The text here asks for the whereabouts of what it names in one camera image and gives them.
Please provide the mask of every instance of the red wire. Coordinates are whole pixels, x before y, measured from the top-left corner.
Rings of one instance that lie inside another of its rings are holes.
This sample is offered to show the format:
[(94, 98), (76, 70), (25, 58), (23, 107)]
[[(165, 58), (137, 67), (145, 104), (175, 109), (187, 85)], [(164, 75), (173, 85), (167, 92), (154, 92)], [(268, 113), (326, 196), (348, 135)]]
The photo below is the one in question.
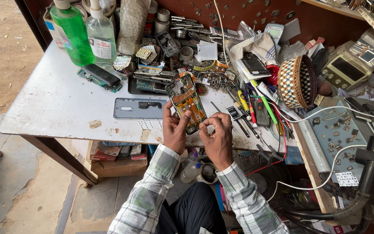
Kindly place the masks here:
[[(282, 130), (283, 130), (283, 133), (284, 133), (283, 135), (284, 135), (285, 153), (284, 153), (284, 157), (283, 157), (283, 159), (285, 159), (285, 157), (287, 156), (287, 141), (286, 141), (286, 138), (285, 138), (285, 128), (284, 128), (284, 124), (283, 124), (283, 122), (281, 121), (281, 117), (280, 117), (280, 115), (278, 114), (278, 111), (277, 111), (275, 108), (274, 108), (274, 110), (275, 110), (275, 114), (278, 116), (278, 119), (280, 120), (279, 122), (281, 122)], [(254, 172), (260, 171), (260, 170), (262, 170), (262, 169), (264, 169), (264, 168), (267, 168), (267, 167), (269, 167), (269, 166), (272, 166), (272, 165), (274, 165), (274, 164), (280, 163), (280, 162), (282, 162), (282, 161), (277, 161), (277, 162), (271, 163), (271, 165), (266, 165), (266, 166), (264, 166), (263, 168), (259, 168), (259, 169), (257, 169), (257, 170), (254, 170), (253, 172), (249, 172), (249, 173), (247, 173), (246, 176), (248, 176), (249, 174), (252, 174), (252, 173), (254, 173)]]

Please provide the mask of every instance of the dirt ground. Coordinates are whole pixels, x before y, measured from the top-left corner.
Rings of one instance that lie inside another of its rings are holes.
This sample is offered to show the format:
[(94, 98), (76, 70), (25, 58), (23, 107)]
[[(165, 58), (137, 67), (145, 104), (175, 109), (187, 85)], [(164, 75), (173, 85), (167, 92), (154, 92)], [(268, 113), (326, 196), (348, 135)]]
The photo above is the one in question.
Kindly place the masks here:
[(0, 0), (0, 114), (11, 106), (42, 55), (14, 0)]

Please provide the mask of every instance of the human hand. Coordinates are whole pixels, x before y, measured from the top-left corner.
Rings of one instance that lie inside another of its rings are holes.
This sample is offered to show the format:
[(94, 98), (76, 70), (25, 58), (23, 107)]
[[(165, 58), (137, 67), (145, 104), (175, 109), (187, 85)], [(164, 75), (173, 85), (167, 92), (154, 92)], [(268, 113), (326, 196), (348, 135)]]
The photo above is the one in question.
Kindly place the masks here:
[(171, 101), (163, 108), (163, 135), (164, 145), (181, 155), (186, 146), (186, 129), (190, 122), (192, 112), (187, 110), (180, 118), (177, 112), (171, 115)]
[[(207, 126), (213, 125), (214, 131), (209, 134)], [(232, 121), (230, 115), (215, 113), (199, 125), (199, 136), (205, 145), (207, 156), (221, 172), (233, 163), (232, 155)]]

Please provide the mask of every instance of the multimeter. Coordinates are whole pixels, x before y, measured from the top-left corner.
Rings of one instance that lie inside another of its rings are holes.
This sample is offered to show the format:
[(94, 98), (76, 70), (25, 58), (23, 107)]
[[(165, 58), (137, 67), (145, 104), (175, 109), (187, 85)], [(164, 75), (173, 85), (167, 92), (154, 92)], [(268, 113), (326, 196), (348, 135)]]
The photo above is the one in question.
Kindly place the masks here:
[(279, 52), (279, 46), (278, 42), (279, 39), (281, 38), (282, 32), (284, 31), (284, 25), (282, 24), (267, 24), (265, 27), (264, 33), (269, 33), (271, 36), (273, 43), (275, 44), (276, 52)]

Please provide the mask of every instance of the bubble wrap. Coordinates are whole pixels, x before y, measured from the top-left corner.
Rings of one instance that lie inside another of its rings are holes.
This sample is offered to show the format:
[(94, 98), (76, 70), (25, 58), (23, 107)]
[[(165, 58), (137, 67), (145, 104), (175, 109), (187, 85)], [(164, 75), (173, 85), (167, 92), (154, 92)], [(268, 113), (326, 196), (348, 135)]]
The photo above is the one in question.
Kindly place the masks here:
[(121, 1), (121, 29), (116, 42), (119, 53), (133, 55), (139, 50), (150, 2), (151, 0)]

